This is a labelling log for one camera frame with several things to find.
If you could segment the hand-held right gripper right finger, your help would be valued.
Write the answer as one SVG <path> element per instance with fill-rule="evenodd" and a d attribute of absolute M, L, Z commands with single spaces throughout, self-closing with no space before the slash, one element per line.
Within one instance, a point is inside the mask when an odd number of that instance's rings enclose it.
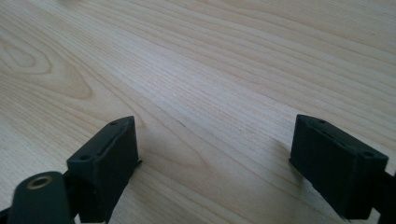
<path fill-rule="evenodd" d="M 323 119 L 296 117 L 290 163 L 340 217 L 366 219 L 375 209 L 389 219 L 388 160 Z"/>

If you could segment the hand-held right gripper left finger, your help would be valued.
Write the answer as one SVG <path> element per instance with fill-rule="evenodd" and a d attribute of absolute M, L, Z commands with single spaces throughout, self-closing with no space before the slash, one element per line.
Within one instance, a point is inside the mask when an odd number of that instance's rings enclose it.
<path fill-rule="evenodd" d="M 134 117 L 109 122 L 66 163 L 71 213 L 83 223 L 107 223 L 141 163 Z"/>

